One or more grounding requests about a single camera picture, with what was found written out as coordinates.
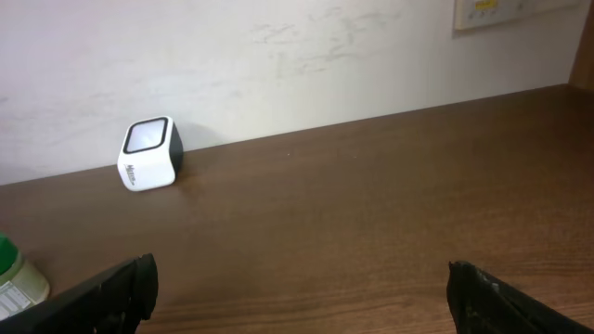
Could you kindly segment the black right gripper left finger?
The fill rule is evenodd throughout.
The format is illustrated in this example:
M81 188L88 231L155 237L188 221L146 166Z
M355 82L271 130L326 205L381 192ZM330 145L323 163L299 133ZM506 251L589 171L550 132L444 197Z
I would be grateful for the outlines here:
M113 266L1 322L6 334L134 334L159 292L151 253Z

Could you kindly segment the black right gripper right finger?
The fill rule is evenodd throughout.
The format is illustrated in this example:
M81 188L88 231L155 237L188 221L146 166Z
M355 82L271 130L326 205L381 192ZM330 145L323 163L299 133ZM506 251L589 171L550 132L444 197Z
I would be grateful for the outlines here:
M472 263L448 268L446 299L458 334L593 334Z

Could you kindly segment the green lid jar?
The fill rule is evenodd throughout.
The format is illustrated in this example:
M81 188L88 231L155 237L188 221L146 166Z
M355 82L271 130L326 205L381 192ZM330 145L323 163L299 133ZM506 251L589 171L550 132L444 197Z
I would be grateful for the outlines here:
M51 290L45 276L4 234L1 234L0 284L2 320L44 302Z

